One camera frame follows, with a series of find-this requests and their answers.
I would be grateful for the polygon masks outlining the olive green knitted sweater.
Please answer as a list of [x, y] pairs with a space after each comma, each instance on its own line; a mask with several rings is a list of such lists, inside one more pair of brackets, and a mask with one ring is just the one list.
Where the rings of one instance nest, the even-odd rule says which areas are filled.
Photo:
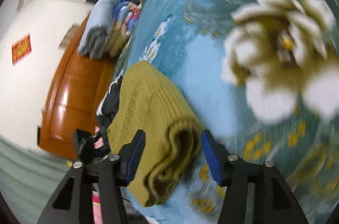
[[200, 152], [203, 127], [182, 93], [146, 61], [123, 76], [119, 108], [107, 129], [112, 152], [145, 132], [145, 148], [128, 189], [144, 207], [160, 205]]

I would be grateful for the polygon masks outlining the black and white garment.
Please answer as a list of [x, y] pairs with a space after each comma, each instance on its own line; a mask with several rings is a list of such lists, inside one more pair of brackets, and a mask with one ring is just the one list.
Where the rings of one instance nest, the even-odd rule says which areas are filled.
[[109, 144], [107, 129], [115, 118], [119, 108], [119, 94], [121, 90], [123, 76], [119, 75], [110, 85], [100, 101], [96, 112], [96, 118], [99, 124], [99, 132], [104, 144]]

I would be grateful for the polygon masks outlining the red wall decoration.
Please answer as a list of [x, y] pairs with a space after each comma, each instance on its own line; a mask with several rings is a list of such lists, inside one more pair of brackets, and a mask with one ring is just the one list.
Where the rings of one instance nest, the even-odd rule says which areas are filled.
[[31, 50], [31, 36], [28, 34], [11, 46], [12, 64], [15, 65], [27, 54], [31, 53]]

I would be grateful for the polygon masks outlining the orange wooden headboard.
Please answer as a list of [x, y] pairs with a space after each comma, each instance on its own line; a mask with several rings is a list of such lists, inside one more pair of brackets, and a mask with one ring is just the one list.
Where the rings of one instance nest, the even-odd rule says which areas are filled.
[[91, 60], [77, 49], [87, 21], [81, 23], [65, 50], [53, 77], [43, 108], [38, 146], [64, 159], [76, 159], [72, 134], [76, 129], [94, 133], [97, 107], [108, 90], [115, 60]]

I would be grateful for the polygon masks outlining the stack of folded quilts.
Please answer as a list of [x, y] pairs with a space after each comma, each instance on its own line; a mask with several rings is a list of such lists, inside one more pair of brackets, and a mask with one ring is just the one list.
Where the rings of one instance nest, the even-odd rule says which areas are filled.
[[116, 57], [131, 36], [142, 0], [98, 0], [90, 12], [78, 54], [100, 59]]

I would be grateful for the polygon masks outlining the blue floral bed blanket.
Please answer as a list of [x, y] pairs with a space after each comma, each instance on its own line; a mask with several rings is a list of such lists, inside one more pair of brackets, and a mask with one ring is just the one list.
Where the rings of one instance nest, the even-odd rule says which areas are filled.
[[338, 205], [338, 0], [145, 0], [115, 75], [144, 60], [203, 126], [273, 162], [309, 223]]

